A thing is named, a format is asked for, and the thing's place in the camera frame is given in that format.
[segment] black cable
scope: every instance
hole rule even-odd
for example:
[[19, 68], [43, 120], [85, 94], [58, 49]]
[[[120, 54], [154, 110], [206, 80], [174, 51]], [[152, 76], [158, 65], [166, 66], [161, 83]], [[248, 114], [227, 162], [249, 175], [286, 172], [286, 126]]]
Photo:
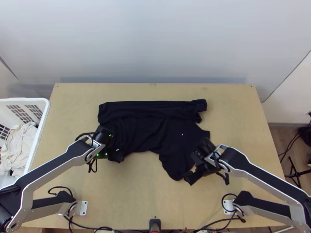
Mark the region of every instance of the black cable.
[[94, 173], [97, 172], [97, 159], [96, 158], [94, 158], [90, 162], [88, 162], [87, 165], [89, 166], [88, 173], [90, 173], [91, 171], [94, 172]]
[[88, 227], [88, 226], [82, 226], [82, 225], [80, 225], [80, 224], [77, 224], [77, 223], [73, 222], [73, 221], [72, 221], [72, 218], [73, 218], [73, 217], [71, 217], [71, 220], [70, 220], [69, 218], [67, 218], [67, 216], [63, 216], [63, 217], [64, 217], [68, 222], [70, 222], [70, 224], [76, 225], [76, 226], [78, 226], [78, 227], [80, 227], [80, 228], [84, 228], [84, 229], [88, 229], [88, 230], [107, 230], [107, 231], [113, 231], [112, 228], [107, 227], [107, 226], [101, 226], [101, 227], [99, 227], [99, 228]]
[[[52, 191], [53, 189], [55, 189], [55, 188], [64, 188], [64, 189], [67, 189], [67, 190], [69, 191], [70, 195], [73, 196], [73, 193], [72, 193], [71, 189], [68, 188], [68, 187], [65, 187], [65, 186], [55, 186], [55, 187], [53, 187], [53, 188], [50, 188], [50, 189], [47, 191], [47, 193], [56, 196], [56, 195], [57, 195], [56, 193], [51, 193], [51, 191]], [[76, 225], [76, 226], [78, 226], [78, 227], [80, 227], [80, 228], [84, 228], [84, 229], [88, 229], [88, 230], [95, 230], [95, 232], [97, 232], [98, 230], [113, 231], [112, 228], [107, 227], [107, 226], [101, 226], [101, 227], [99, 227], [99, 228], [93, 228], [93, 227], [82, 226], [82, 225], [77, 224], [77, 223], [75, 223], [75, 222], [72, 221], [73, 216], [72, 216], [71, 218], [67, 218], [67, 216], [63, 215], [63, 217], [68, 221], [68, 228], [69, 228], [70, 233], [73, 233], [73, 231], [72, 231], [72, 229], [71, 229], [71, 224]]]
[[75, 141], [77, 141], [80, 137], [82, 136], [85, 136], [85, 135], [88, 135], [92, 138], [91, 134], [97, 134], [98, 132], [90, 132], [90, 133], [83, 133], [83, 134], [80, 134], [78, 137], [76, 137]]
[[286, 150], [286, 151], [284, 152], [284, 155], [282, 156], [282, 158], [281, 158], [281, 160], [280, 160], [280, 163], [284, 160], [284, 158], [285, 158], [287, 152], [289, 152], [289, 150], [292, 148], [294, 142], [295, 142], [297, 139], [299, 139], [299, 138], [300, 138], [300, 136], [298, 136], [298, 137], [292, 142], [292, 145], [289, 147], [289, 149]]
[[[94, 139], [93, 139], [93, 137], [92, 137], [91, 135], [92, 135], [92, 134], [97, 134], [97, 133], [98, 133], [98, 132], [89, 132], [89, 133], [80, 134], [78, 137], [76, 137], [75, 141], [77, 141], [80, 137], [87, 135], [87, 136], [89, 136], [89, 137], [91, 138], [91, 146], [93, 146]], [[86, 163], [86, 164], [89, 166], [89, 171], [88, 171], [88, 173], [90, 173], [90, 172], [96, 173], [96, 172], [97, 172], [97, 159], [96, 159], [96, 158], [92, 159], [91, 161], [89, 161], [89, 162]]]
[[[202, 227], [202, 228], [200, 228], [200, 229], [194, 230], [193, 233], [196, 233], [196, 232], [201, 231], [201, 230], [216, 231], [216, 232], [217, 232], [217, 231], [222, 231], [222, 230], [225, 230], [225, 229], [229, 226], [229, 224], [231, 223], [232, 220], [240, 220], [241, 222], [245, 223], [245, 222], [246, 222], [245, 219], [240, 218], [239, 216], [236, 217], [236, 218], [234, 218], [234, 215], [236, 214], [236, 212], [237, 212], [237, 210], [235, 210], [235, 211], [233, 212], [231, 218], [229, 218], [229, 219], [220, 219], [220, 220], [217, 220], [217, 221], [212, 222], [212, 223], [210, 223], [210, 224], [208, 224], [208, 225], [205, 225], [204, 227]], [[207, 227], [209, 227], [209, 226], [211, 226], [211, 225], [214, 225], [214, 224], [216, 224], [216, 223], [223, 222], [223, 221], [228, 221], [227, 225], [225, 225], [223, 228], [218, 228], [218, 229], [207, 228]]]
[[47, 191], [47, 193], [56, 196], [56, 195], [57, 195], [56, 193], [51, 193], [51, 191], [52, 191], [53, 189], [55, 189], [55, 188], [64, 188], [64, 189], [67, 189], [67, 190], [69, 191], [70, 195], [73, 196], [73, 194], [72, 194], [70, 188], [65, 187], [65, 186], [55, 186], [55, 187], [53, 187], [53, 188], [50, 188], [50, 189]]
[[[307, 128], [310, 127], [310, 125], [311, 125], [311, 113], [309, 113], [309, 116], [310, 116], [310, 122], [309, 122]], [[285, 150], [283, 153], [279, 154], [279, 156], [283, 155], [283, 156], [282, 156], [282, 159], [280, 160], [280, 162], [282, 162], [282, 161], [284, 160], [284, 158], [285, 158], [287, 152], [292, 148], [292, 146], [294, 145], [295, 141], [296, 141], [298, 138], [300, 138], [300, 135], [298, 135], [298, 134], [299, 134], [299, 132], [297, 132], [297, 133], [295, 134], [295, 136], [293, 137], [293, 139], [292, 139], [292, 140], [289, 142], [289, 144], [287, 145], [286, 150]]]
[[227, 193], [226, 195], [224, 195], [221, 199], [221, 206], [223, 207], [223, 209], [229, 213], [232, 213], [234, 212], [235, 210], [227, 210], [225, 207], [224, 207], [224, 200], [225, 200], [225, 197], [226, 196], [229, 196], [229, 195], [232, 195], [232, 196], [235, 196], [235, 198], [237, 198], [237, 195], [233, 194], [233, 193]]
[[[226, 197], [226, 196], [229, 196], [229, 195], [233, 195], [233, 196], [237, 197], [237, 196], [236, 196], [235, 194], [233, 194], [233, 193], [227, 193], [226, 195], [224, 195], [224, 196], [222, 197], [222, 199], [221, 199], [221, 205], [222, 205], [222, 207], [223, 207], [226, 211], [232, 212], [231, 218], [217, 220], [217, 221], [215, 221], [215, 222], [212, 222], [212, 223], [210, 223], [210, 224], [205, 225], [204, 227], [202, 227], [202, 228], [200, 228], [200, 229], [194, 230], [193, 233], [196, 233], [196, 232], [201, 231], [201, 230], [215, 231], [215, 232], [217, 233], [217, 232], [219, 232], [219, 231], [225, 230], [225, 229], [229, 226], [229, 224], [231, 223], [232, 220], [240, 220], [240, 221], [243, 222], [243, 223], [246, 222], [245, 219], [243, 219], [243, 218], [241, 218], [241, 217], [239, 217], [239, 216], [236, 217], [236, 218], [234, 218], [234, 215], [236, 214], [237, 210], [233, 210], [233, 211], [232, 211], [232, 210], [227, 210], [227, 209], [224, 207], [223, 201], [224, 201], [225, 197]], [[208, 227], [211, 226], [211, 225], [214, 225], [214, 224], [216, 224], [216, 223], [223, 222], [223, 221], [228, 221], [227, 225], [225, 225], [223, 228], [219, 228], [219, 229], [211, 229], [211, 228], [208, 228]]]

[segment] black t-shirt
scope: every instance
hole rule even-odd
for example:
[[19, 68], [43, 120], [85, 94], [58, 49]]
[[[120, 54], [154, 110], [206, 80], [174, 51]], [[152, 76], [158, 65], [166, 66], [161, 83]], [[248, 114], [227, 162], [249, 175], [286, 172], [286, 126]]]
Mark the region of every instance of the black t-shirt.
[[[152, 151], [168, 175], [178, 181], [194, 165], [190, 157], [203, 137], [210, 137], [196, 123], [206, 111], [205, 99], [193, 101], [122, 101], [99, 105], [98, 121], [114, 134], [111, 151]], [[118, 161], [114, 154], [108, 157]]]

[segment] laundry basket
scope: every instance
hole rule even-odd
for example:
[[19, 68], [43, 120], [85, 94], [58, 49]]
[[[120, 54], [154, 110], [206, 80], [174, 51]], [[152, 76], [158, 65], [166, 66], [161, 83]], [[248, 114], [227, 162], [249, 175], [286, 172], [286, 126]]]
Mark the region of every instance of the laundry basket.
[[[30, 170], [49, 109], [50, 102], [45, 98], [0, 99], [0, 150], [14, 125], [35, 122], [38, 126], [24, 174]], [[15, 180], [16, 178], [11, 176], [0, 176], [0, 188], [12, 184]]]

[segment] table surface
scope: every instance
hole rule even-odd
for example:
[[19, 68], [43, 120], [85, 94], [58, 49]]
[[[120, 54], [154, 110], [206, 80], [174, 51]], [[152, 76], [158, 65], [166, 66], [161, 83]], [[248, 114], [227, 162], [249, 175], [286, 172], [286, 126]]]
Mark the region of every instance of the table surface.
[[[155, 84], [155, 83], [57, 83], [32, 169], [64, 153], [76, 136], [98, 126], [98, 105], [107, 101], [191, 101], [206, 99], [199, 126], [211, 132], [214, 144], [225, 144], [246, 154], [249, 160], [284, 179], [277, 152], [252, 85]], [[217, 175], [203, 177], [193, 186], [174, 181], [162, 168], [158, 155], [133, 153], [118, 164], [98, 161], [98, 172], [74, 167], [38, 189], [34, 198], [45, 198], [54, 186], [67, 186], [75, 198], [89, 202], [86, 216], [74, 221], [85, 226], [114, 229], [148, 229], [149, 219], [160, 218], [163, 229], [197, 229], [224, 215], [220, 201], [226, 193], [250, 191], [255, 197], [277, 198], [243, 178], [230, 177], [226, 186]], [[232, 221], [230, 228], [277, 226], [260, 216], [246, 216], [246, 223]], [[214, 227], [223, 227], [224, 222]], [[24, 226], [67, 228], [57, 214]]]

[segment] black tripod stand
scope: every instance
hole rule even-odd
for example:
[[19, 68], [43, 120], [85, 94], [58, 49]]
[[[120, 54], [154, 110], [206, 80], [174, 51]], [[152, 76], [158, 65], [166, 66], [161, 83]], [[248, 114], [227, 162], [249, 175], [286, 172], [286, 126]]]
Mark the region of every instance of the black tripod stand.
[[292, 167], [291, 167], [291, 169], [290, 169], [290, 174], [289, 174], [289, 175], [285, 175], [285, 177], [291, 178], [291, 179], [293, 180], [293, 182], [294, 182], [299, 188], [301, 188], [301, 184], [300, 184], [300, 179], [299, 179], [299, 177], [302, 176], [302, 175], [311, 173], [311, 169], [305, 170], [305, 171], [303, 171], [303, 172], [298, 172], [298, 171], [296, 170], [296, 168], [295, 168], [295, 165], [294, 165], [294, 163], [293, 163], [293, 161], [292, 161], [292, 158], [289, 156], [288, 159], [289, 159], [289, 161], [290, 161]]

